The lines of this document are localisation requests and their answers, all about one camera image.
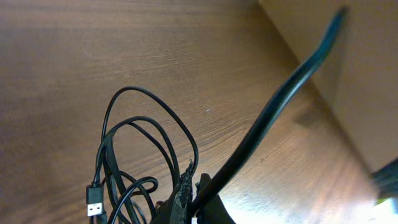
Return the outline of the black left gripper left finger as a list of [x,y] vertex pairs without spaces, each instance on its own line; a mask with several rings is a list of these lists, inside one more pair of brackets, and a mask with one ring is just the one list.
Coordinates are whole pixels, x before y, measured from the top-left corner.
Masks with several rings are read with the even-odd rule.
[[188,206],[192,202],[193,161],[180,176],[170,197],[159,207],[151,224],[187,224],[192,222]]

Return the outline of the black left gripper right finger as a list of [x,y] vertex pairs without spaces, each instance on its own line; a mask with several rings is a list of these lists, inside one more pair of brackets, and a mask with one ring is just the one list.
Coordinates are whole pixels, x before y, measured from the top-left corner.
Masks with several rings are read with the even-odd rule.
[[[196,183],[197,194],[210,182],[209,174],[202,173],[200,181]],[[216,195],[204,207],[199,209],[196,214],[198,224],[235,224],[230,217],[219,195]]]

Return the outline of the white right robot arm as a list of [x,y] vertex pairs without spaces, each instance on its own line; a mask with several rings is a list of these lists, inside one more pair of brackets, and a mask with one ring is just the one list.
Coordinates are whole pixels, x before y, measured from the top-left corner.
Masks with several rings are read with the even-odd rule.
[[379,198],[397,197],[397,159],[372,174],[379,189]]

